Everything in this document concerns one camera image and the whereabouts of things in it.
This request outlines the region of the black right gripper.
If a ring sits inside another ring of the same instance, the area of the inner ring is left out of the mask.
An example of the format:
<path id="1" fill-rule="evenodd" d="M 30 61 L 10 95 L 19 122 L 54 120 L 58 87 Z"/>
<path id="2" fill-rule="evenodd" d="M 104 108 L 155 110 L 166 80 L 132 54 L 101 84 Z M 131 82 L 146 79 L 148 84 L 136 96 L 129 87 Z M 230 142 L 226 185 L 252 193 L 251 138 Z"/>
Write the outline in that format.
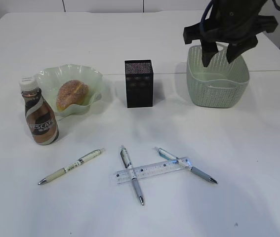
<path id="1" fill-rule="evenodd" d="M 184 28 L 185 44 L 201 41 L 202 63 L 208 67 L 212 57 L 218 53 L 216 42 L 230 43 L 227 61 L 232 63 L 244 52 L 258 44 L 255 35 L 272 33 L 278 26 L 274 16 L 260 15 L 261 4 L 209 4 L 201 20 Z"/>

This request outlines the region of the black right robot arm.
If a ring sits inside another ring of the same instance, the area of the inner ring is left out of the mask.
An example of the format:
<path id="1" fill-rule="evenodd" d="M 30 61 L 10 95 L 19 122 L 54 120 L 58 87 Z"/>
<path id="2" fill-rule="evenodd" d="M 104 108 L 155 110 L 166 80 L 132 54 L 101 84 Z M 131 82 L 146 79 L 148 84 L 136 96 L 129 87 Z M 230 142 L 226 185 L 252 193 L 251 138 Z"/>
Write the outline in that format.
<path id="1" fill-rule="evenodd" d="M 212 0 L 200 22 L 184 28 L 184 42 L 200 40 L 204 67 L 218 53 L 216 43 L 227 43 L 226 58 L 232 63 L 258 44 L 257 34 L 272 33 L 277 28 L 274 16 L 259 14 L 265 3 L 265 0 Z"/>

